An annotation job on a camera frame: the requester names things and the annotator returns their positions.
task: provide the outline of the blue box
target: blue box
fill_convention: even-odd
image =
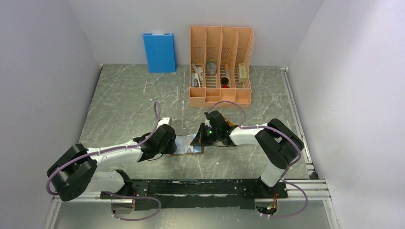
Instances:
[[[176,71],[173,33],[145,33],[143,42],[150,73]]]

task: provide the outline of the blue binder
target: blue binder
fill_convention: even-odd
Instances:
[[[143,42],[150,73],[176,71],[173,33],[145,33]]]

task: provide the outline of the peach plastic organizer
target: peach plastic organizer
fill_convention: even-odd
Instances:
[[[202,67],[203,81],[201,87],[191,87],[190,106],[212,106],[214,103],[228,100],[242,107],[249,107],[252,89],[249,81],[249,65],[252,56],[255,36],[252,28],[191,26],[190,27],[190,64]],[[217,65],[215,75],[206,75],[206,63]],[[246,79],[239,82],[239,64],[246,68]],[[228,88],[222,88],[220,80],[225,77],[225,64],[230,71]],[[190,75],[194,73],[190,66]],[[234,107],[233,104],[222,103],[219,107]]]

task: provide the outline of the beige box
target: beige box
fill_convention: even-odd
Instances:
[[[202,67],[201,87],[191,87],[190,106],[209,107],[214,103],[228,100],[242,107],[249,107],[252,89],[249,81],[249,66],[255,36],[252,28],[191,26],[190,27],[190,75],[194,73],[191,63]],[[217,65],[216,75],[206,75],[206,64]],[[247,78],[239,82],[238,64],[243,63]],[[222,88],[220,80],[225,77],[228,65],[230,81],[228,88]],[[233,104],[218,104],[219,107],[233,107]]]

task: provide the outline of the robotic arm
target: robotic arm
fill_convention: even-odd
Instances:
[[[298,156],[297,150],[283,136],[265,128],[249,128],[232,125],[218,111],[205,113],[206,121],[201,123],[192,146],[229,146],[235,147],[246,144],[261,146],[269,159],[269,164],[260,180],[272,189],[280,180],[289,164]],[[123,170],[115,170],[117,165],[125,162],[141,162],[152,159],[157,154],[172,154],[176,151],[176,135],[170,126],[171,119],[163,118],[158,122],[158,128],[143,144],[150,133],[133,140],[103,148],[85,148],[82,144],[72,146],[47,171],[50,177],[58,168],[67,162],[85,154],[91,156],[77,160],[75,163],[59,171],[51,183],[62,201],[69,201],[84,192],[112,192],[127,196],[132,191],[132,182]],[[290,138],[302,150],[304,144],[280,120],[272,119],[269,126]]]

